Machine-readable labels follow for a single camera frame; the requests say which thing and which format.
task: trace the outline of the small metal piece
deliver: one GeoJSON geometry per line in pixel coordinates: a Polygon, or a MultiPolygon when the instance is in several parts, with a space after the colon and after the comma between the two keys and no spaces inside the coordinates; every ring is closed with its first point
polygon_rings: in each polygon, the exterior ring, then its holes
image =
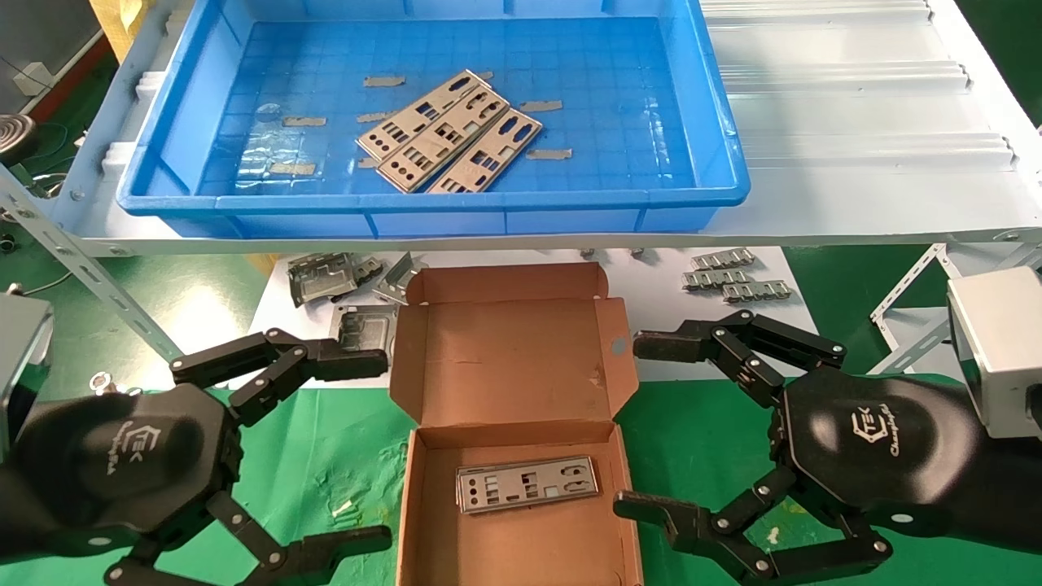
{"type": "Polygon", "coordinates": [[[565,107],[561,100],[541,100],[534,102],[521,102],[518,109],[521,112],[553,112],[565,107]]]}
{"type": "Polygon", "coordinates": [[[304,116],[287,116],[282,118],[282,126],[325,126],[325,118],[307,118],[304,116]]]}
{"type": "Polygon", "coordinates": [[[525,158],[532,161],[564,161],[566,158],[572,157],[572,149],[570,148],[559,148],[559,149],[546,149],[546,148],[534,148],[529,149],[528,152],[524,154],[525,158]]]}
{"type": "Polygon", "coordinates": [[[511,109],[464,151],[427,192],[478,193],[489,189],[542,129],[538,120],[511,109]]]}
{"type": "Polygon", "coordinates": [[[337,306],[329,337],[348,351],[383,350],[390,361],[397,326],[398,306],[337,306]]]}
{"type": "Polygon", "coordinates": [[[397,263],[387,271],[387,275],[376,284],[373,288],[373,293],[380,296],[388,301],[393,301],[395,303],[401,303],[407,306],[408,302],[405,300],[405,290],[408,287],[408,282],[413,279],[421,269],[427,267],[426,263],[413,260],[413,255],[408,252],[398,260],[397,263]]]}
{"type": "Polygon", "coordinates": [[[384,75],[384,76],[370,76],[362,80],[362,84],[366,88],[394,88],[396,86],[403,86],[405,83],[405,76],[403,75],[384,75]]]}
{"type": "Polygon", "coordinates": [[[491,89],[477,88],[429,125],[422,124],[419,133],[380,161],[376,172],[402,193],[413,193],[456,154],[466,150],[471,141],[493,127],[510,106],[491,89]]]}
{"type": "Polygon", "coordinates": [[[268,168],[272,175],[314,175],[314,163],[272,163],[268,168]]]}
{"type": "Polygon", "coordinates": [[[685,291],[706,291],[721,289],[724,285],[751,283],[742,269],[720,269],[714,271],[686,272],[680,276],[680,288],[685,291]]]}
{"type": "Polygon", "coordinates": [[[377,162],[382,162],[476,88],[492,89],[475,73],[465,69],[427,95],[370,128],[358,138],[358,146],[377,162]]]}
{"type": "Polygon", "coordinates": [[[593,496],[598,491],[589,456],[456,470],[456,500],[465,514],[593,496]]]}
{"type": "Polygon", "coordinates": [[[747,283],[744,285],[725,285],[723,300],[727,303],[769,299],[788,299],[792,289],[784,280],[765,280],[763,283],[747,283]]]}
{"type": "Polygon", "coordinates": [[[749,249],[743,246],[742,248],[731,248],[729,250],[700,254],[691,259],[691,266],[696,271],[731,269],[751,265],[755,260],[756,258],[752,255],[752,252],[749,252],[749,249]]]}
{"type": "Polygon", "coordinates": [[[362,123],[362,124],[366,124],[366,123],[369,123],[369,122],[379,122],[380,120],[387,120],[388,118],[391,118],[392,116],[394,116],[396,114],[398,114],[397,111],[373,112],[371,114],[359,114],[357,117],[355,117],[354,121],[358,122],[358,123],[362,123]]]}
{"type": "Polygon", "coordinates": [[[290,295],[295,307],[312,299],[350,293],[358,288],[347,252],[308,254],[290,261],[290,295]]]}

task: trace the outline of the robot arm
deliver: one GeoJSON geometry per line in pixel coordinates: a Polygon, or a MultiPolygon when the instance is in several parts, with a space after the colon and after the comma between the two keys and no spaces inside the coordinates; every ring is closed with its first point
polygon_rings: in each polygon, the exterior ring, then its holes
{"type": "Polygon", "coordinates": [[[617,515],[662,526],[673,550],[716,561],[741,584],[872,571],[893,553],[873,527],[1042,553],[1033,520],[1042,518],[1034,488],[1042,443],[989,437],[965,389],[845,374],[842,345],[751,312],[638,333],[634,352],[711,362],[773,410],[774,469],[720,511],[628,491],[615,497],[617,515]],[[758,351],[808,372],[786,385],[758,351]],[[786,496],[844,539],[769,554],[752,545],[743,533],[786,496]]]}
{"type": "Polygon", "coordinates": [[[171,364],[176,386],[34,405],[0,465],[0,563],[79,557],[130,546],[105,572],[110,586],[200,586],[154,568],[217,519],[257,560],[241,584],[326,584],[348,556],[386,550],[387,527],[308,536],[280,545],[231,498],[241,426],[257,423],[304,382],[367,379],[382,350],[270,329],[171,364]],[[225,407],[204,389],[262,370],[225,407]]]}

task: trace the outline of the cable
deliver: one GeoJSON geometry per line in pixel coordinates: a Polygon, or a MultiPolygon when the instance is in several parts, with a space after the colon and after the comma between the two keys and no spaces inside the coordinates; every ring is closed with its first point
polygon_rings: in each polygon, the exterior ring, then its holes
{"type": "Polygon", "coordinates": [[[48,283],[47,285],[44,285],[42,287],[38,287],[35,289],[30,289],[30,290],[26,291],[25,293],[22,293],[22,295],[28,297],[29,295],[35,295],[36,293],[40,293],[41,291],[47,291],[51,287],[56,287],[58,285],[61,285],[70,276],[72,276],[72,271],[69,271],[69,272],[65,273],[61,276],[61,278],[58,278],[57,280],[55,280],[53,283],[48,283]]]}
{"type": "Polygon", "coordinates": [[[0,55],[0,62],[3,62],[5,64],[7,64],[7,67],[9,67],[9,68],[14,69],[15,71],[21,73],[22,75],[24,75],[26,77],[26,79],[29,79],[30,81],[35,81],[36,83],[40,83],[41,86],[43,86],[44,88],[47,88],[48,90],[53,90],[54,89],[54,87],[51,86],[50,83],[44,83],[43,81],[41,81],[41,80],[32,77],[31,75],[29,75],[28,73],[26,73],[25,70],[23,70],[22,68],[18,67],[17,65],[10,63],[9,60],[7,60],[3,55],[0,55]]]}

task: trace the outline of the white shelf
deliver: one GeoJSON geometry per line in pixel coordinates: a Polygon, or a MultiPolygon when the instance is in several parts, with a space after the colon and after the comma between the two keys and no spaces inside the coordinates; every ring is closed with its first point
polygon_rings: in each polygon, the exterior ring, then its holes
{"type": "Polygon", "coordinates": [[[145,119],[176,43],[160,31],[183,25],[183,5],[168,22],[175,4],[153,9],[99,114],[122,129],[92,128],[66,190],[43,205],[92,255],[1042,242],[1042,139],[952,0],[704,0],[753,189],[698,235],[181,239],[116,204],[129,148],[100,173],[108,145],[133,143],[145,119]]]}

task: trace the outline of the blue plastic tray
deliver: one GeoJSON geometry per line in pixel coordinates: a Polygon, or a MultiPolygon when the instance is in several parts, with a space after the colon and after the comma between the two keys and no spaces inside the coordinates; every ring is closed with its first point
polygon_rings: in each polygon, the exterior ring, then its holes
{"type": "Polygon", "coordinates": [[[430,238],[697,231],[748,191],[696,0],[200,0],[119,202],[185,237],[430,238]],[[401,194],[358,168],[358,115],[464,68],[513,104],[562,100],[528,148],[573,156],[518,157],[479,194],[401,194]],[[406,82],[363,84],[384,75],[406,82]]]}

